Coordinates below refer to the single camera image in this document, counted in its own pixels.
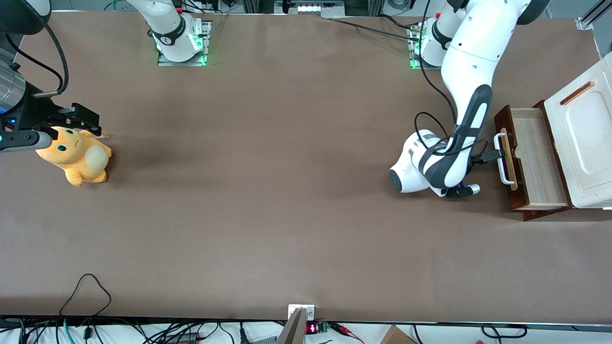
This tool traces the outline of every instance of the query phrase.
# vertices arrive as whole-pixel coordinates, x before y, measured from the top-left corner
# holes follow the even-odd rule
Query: cabinet lid
[[[612,206],[612,53],[544,102],[572,204]]]

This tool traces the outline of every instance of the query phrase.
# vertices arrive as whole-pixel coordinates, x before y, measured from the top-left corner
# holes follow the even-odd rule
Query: wooden drawer
[[[571,209],[543,102],[534,108],[506,106],[494,121],[505,134],[502,173],[513,182],[507,186],[510,208],[521,211],[525,221]]]

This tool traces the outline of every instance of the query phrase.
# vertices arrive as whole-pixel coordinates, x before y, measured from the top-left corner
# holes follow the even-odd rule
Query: plush toy
[[[58,139],[50,147],[36,150],[41,158],[64,170],[66,179],[76,187],[81,187],[84,181],[101,183],[108,179],[104,168],[113,155],[112,149],[87,130],[53,128],[58,131]]]

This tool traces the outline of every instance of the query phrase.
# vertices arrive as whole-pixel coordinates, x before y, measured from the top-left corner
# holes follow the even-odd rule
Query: white drawer handle
[[[498,133],[497,135],[493,137],[493,144],[495,145],[495,149],[501,150],[501,143],[499,142],[499,138],[505,135],[506,133]],[[504,162],[502,161],[502,159],[503,157],[500,157],[499,159],[497,159],[498,167],[499,167],[499,178],[501,179],[501,182],[504,183],[505,185],[513,185],[515,182],[509,181],[506,178],[506,169],[504,168]]]

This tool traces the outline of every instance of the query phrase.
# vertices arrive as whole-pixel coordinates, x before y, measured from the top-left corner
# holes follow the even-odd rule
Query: brown table surface
[[[106,184],[81,189],[34,152],[0,155],[0,313],[57,314],[93,272],[116,316],[282,319],[302,302],[335,320],[612,323],[610,222],[521,222],[494,164],[467,177],[482,192],[460,201],[392,187],[414,115],[451,126],[404,40],[235,15],[207,67],[175,68],[155,65],[138,13],[50,23],[70,67],[56,102],[98,112],[116,155]],[[22,48],[59,70],[44,32]],[[597,59],[572,20],[517,28],[485,137],[504,105],[530,107]],[[31,83],[56,86],[19,62]],[[103,304],[88,280],[66,313]]]

